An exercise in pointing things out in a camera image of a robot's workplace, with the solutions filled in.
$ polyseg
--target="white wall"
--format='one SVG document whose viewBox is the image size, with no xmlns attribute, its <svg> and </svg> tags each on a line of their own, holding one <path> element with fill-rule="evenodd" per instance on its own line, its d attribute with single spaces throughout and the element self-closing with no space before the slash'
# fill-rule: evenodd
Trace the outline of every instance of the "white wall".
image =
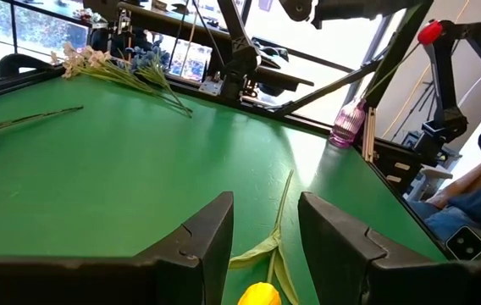
<svg viewBox="0 0 481 305">
<path fill-rule="evenodd" d="M 429 19 L 449 19 L 454 21 L 457 15 L 461 12 L 465 0 L 435 0 L 433 7 L 428 12 Z M 481 0 L 470 0 L 467 8 L 464 10 L 458 23 L 471 23 L 481 21 Z M 417 41 L 414 41 L 410 48 L 412 48 Z M 428 57 L 422 47 L 419 47 L 412 56 L 402 64 L 397 70 L 395 77 L 390 83 L 389 89 L 384 94 L 384 98 L 378 106 L 378 115 L 376 122 L 376 136 L 383 137 L 390 140 L 397 132 L 402 120 L 407 116 L 414 103 L 421 96 L 425 86 L 421 85 L 413 94 L 411 101 L 407 104 L 405 110 L 402 112 L 395 125 L 384 136 L 384 132 L 391 125 L 391 122 L 400 112 L 405 101 L 410 96 L 414 89 L 417 80 L 422 75 L 425 68 L 428 66 Z M 481 59 L 471 49 L 466 41 L 462 41 L 454 56 L 453 56 L 453 72 L 455 76 L 455 88 L 457 102 L 462 100 L 462 97 L 470 89 L 470 87 L 481 77 Z M 423 81 L 431 81 L 430 70 L 425 74 Z M 481 97 L 481 86 L 477 96 Z M 473 133 L 475 127 L 481 121 L 481 100 L 466 99 L 463 105 L 460 105 L 463 114 L 472 121 L 469 126 L 467 134 L 456 142 L 450 144 L 450 147 L 460 150 L 466 139 Z M 401 142 L 409 130 L 420 130 L 421 124 L 427 118 L 428 105 L 425 106 L 422 112 L 414 110 L 410 119 L 406 122 L 404 127 L 399 130 L 395 141 Z"/>
<path fill-rule="evenodd" d="M 478 127 L 474 128 L 472 136 L 467 139 L 465 145 L 461 149 L 462 158 L 451 170 L 453 178 L 445 180 L 440 189 L 448 186 L 452 181 L 463 177 L 468 171 L 481 164 L 481 149 L 478 146 L 478 138 L 481 134 L 481 122 Z"/>
</svg>

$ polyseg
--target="jeans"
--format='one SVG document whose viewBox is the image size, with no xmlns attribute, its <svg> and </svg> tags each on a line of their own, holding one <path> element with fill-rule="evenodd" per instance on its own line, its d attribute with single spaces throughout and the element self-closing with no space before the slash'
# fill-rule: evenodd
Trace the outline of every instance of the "jeans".
<svg viewBox="0 0 481 305">
<path fill-rule="evenodd" d="M 479 229 L 479 225 L 459 208 L 447 206 L 439 210 L 434 205 L 425 202 L 409 202 L 408 204 L 442 242 L 446 242 L 465 225 Z"/>
</svg>

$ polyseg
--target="yellow tulip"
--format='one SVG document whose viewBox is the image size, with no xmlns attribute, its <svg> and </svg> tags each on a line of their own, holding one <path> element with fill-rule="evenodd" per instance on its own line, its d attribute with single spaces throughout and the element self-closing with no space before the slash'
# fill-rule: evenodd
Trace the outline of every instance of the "yellow tulip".
<svg viewBox="0 0 481 305">
<path fill-rule="evenodd" d="M 281 305 L 280 294 L 269 283 L 254 284 L 242 295 L 238 305 Z"/>
</svg>

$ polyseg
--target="wire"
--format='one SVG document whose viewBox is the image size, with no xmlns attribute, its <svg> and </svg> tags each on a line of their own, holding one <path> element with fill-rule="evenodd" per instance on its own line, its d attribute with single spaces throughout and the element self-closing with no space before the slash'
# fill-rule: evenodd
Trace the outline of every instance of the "wire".
<svg viewBox="0 0 481 305">
<path fill-rule="evenodd" d="M 457 15 L 457 17 L 455 18 L 455 22 L 457 22 L 462 14 L 464 13 L 464 11 L 467 9 L 467 6 L 468 4 L 470 4 L 470 0 L 467 0 L 464 5 L 462 6 L 462 9 L 461 11 L 459 12 L 459 14 Z M 408 99 L 404 102 L 404 104 L 402 105 L 402 108 L 401 108 L 401 111 L 399 111 L 399 113 L 395 116 L 395 118 L 393 119 L 393 121 L 391 122 L 390 126 L 387 128 L 387 130 L 385 130 L 384 134 L 382 135 L 382 137 L 385 137 L 391 130 L 391 128 L 393 128 L 393 126 L 395 125 L 396 121 L 401 117 L 402 113 L 404 112 L 404 109 L 406 108 L 406 106 L 410 103 L 410 101 L 412 100 L 412 97 L 414 95 L 414 93 L 416 92 L 416 90 L 419 88 L 419 86 L 421 85 L 421 82 L 423 81 L 423 77 L 425 77 L 425 75 L 427 74 L 427 71 L 428 69 L 430 68 L 430 64 L 427 65 L 427 67 L 425 68 L 425 70 L 423 71 L 423 73 L 421 74 L 421 76 L 419 77 L 419 80 L 417 80 L 417 83 L 416 85 L 413 87 L 412 89 L 412 92 L 410 92 L 410 96 L 408 96 Z"/>
<path fill-rule="evenodd" d="M 184 60 L 182 61 L 182 65 L 180 66 L 180 76 L 182 76 L 182 72 L 184 72 L 184 66 L 186 65 L 186 60 L 188 59 L 188 54 L 190 53 L 191 41 L 193 40 L 193 33 L 196 30 L 196 21 L 197 19 L 193 19 L 193 23 L 191 24 L 191 33 L 190 33 L 190 40 L 188 41 L 188 48 L 186 49 L 186 54 L 184 55 Z"/>
<path fill-rule="evenodd" d="M 180 20 L 179 30 L 176 32 L 176 37 L 174 39 L 174 45 L 173 45 L 173 51 L 171 51 L 171 57 L 169 58 L 169 65 L 168 65 L 167 69 L 171 69 L 171 63 L 173 63 L 174 50 L 176 49 L 176 45 L 179 43 L 180 32 L 182 31 L 182 26 L 184 25 L 184 19 L 186 17 L 186 14 L 188 14 L 188 1 L 190 1 L 190 0 L 186 0 L 186 2 L 185 2 L 186 3 L 186 11 L 182 14 L 182 19 Z"/>
<path fill-rule="evenodd" d="M 197 16 L 199 16 L 199 20 L 203 24 L 203 27 L 205 28 L 205 30 L 207 30 L 207 34 L 210 37 L 210 40 L 213 41 L 214 50 L 216 50 L 216 54 L 218 55 L 218 58 L 220 60 L 220 68 L 223 68 L 223 67 L 225 67 L 224 58 L 222 58 L 222 54 L 220 53 L 220 50 L 218 49 L 218 45 L 216 44 L 216 41 L 214 41 L 213 33 L 211 33 L 210 30 L 207 28 L 207 24 L 205 23 L 205 20 L 203 19 L 203 16 L 201 16 L 201 13 L 199 13 L 199 7 L 196 5 L 196 0 L 191 0 L 191 1 L 193 2 L 194 6 L 196 7 L 196 12 L 197 12 Z"/>
<path fill-rule="evenodd" d="M 419 47 L 419 43 L 393 68 L 391 69 L 391 71 L 389 71 L 386 75 L 384 75 L 384 77 L 382 77 L 381 80 L 379 80 L 379 82 L 377 84 L 375 84 L 374 86 L 372 86 L 372 88 L 370 88 L 370 91 L 367 92 L 368 90 L 368 86 L 365 88 L 365 92 L 367 92 L 367 94 L 365 94 L 365 92 L 362 94 L 362 96 L 364 96 L 365 98 L 367 98 L 370 93 L 372 93 L 374 91 L 374 89 L 376 89 L 378 86 L 380 86 L 382 84 L 382 82 L 384 82 L 385 79 L 387 79 L 388 77 L 390 77 L 390 75 L 395 72 L 397 69 L 399 69 L 399 67 L 401 66 L 402 63 L 404 63 L 405 60 L 407 60 L 410 55 L 412 55 L 412 53 L 414 51 L 416 51 L 417 47 Z"/>
</svg>

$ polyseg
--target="red cap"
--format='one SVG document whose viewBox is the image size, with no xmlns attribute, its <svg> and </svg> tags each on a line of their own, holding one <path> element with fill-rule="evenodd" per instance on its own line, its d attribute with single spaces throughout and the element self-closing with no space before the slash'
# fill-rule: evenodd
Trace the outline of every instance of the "red cap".
<svg viewBox="0 0 481 305">
<path fill-rule="evenodd" d="M 429 45 L 442 35 L 443 29 L 444 28 L 439 21 L 432 21 L 419 31 L 419 34 L 417 34 L 417 40 L 424 46 Z"/>
</svg>

